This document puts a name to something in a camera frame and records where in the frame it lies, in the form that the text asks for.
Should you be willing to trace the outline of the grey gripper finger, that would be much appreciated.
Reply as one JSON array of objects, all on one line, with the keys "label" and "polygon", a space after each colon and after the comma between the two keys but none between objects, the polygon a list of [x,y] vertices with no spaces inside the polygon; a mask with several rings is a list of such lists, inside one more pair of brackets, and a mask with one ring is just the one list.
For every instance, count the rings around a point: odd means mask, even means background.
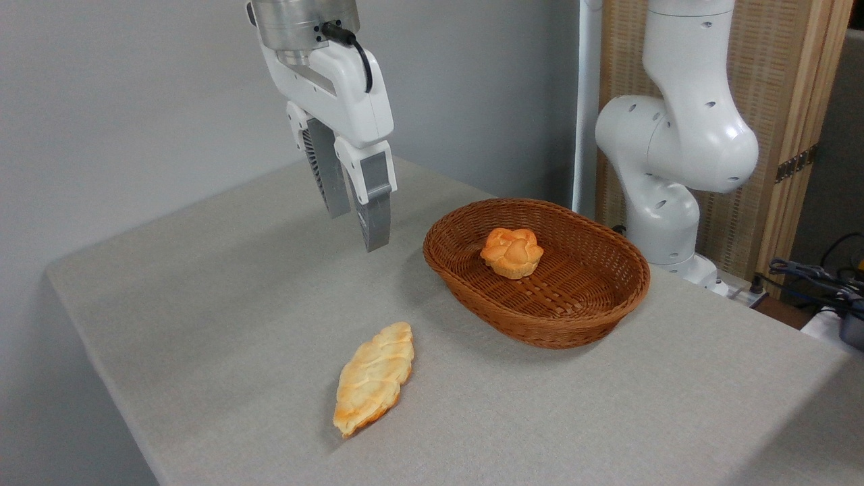
[{"label": "grey gripper finger", "polygon": [[365,248],[373,252],[391,236],[391,194],[397,191],[391,147],[384,140],[357,148],[337,136],[334,148],[349,179]]},{"label": "grey gripper finger", "polygon": [[316,185],[331,218],[345,215],[351,209],[342,164],[336,156],[333,130],[292,101],[286,104],[294,142],[302,150],[312,170]]}]

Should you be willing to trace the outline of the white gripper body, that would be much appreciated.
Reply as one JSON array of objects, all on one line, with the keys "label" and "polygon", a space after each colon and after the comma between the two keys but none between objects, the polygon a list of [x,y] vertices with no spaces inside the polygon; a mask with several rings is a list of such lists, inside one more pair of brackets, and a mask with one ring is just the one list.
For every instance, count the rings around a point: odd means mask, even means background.
[{"label": "white gripper body", "polygon": [[373,86],[365,92],[364,64],[354,47],[332,41],[311,51],[308,65],[291,67],[282,64],[275,51],[260,47],[279,92],[351,145],[368,147],[392,134],[391,105],[372,53],[367,59]]}]

